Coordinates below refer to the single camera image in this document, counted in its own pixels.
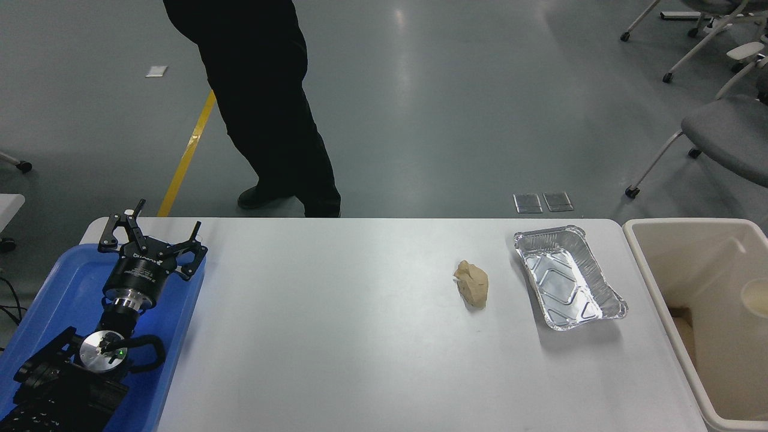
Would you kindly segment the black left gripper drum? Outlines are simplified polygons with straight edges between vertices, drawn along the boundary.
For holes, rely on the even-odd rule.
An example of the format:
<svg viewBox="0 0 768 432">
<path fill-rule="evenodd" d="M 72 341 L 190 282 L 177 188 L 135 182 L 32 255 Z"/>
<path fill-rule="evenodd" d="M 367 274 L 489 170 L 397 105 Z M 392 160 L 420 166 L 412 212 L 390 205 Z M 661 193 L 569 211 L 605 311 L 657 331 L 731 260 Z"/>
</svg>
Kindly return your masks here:
<svg viewBox="0 0 768 432">
<path fill-rule="evenodd" d="M 145 241 L 145 250 L 136 242 L 121 247 L 117 265 L 103 287 L 105 297 L 113 300 L 132 290 L 146 301 L 159 300 L 168 277 L 176 269 L 178 255 L 170 252 L 170 244 L 152 237 Z"/>
</svg>

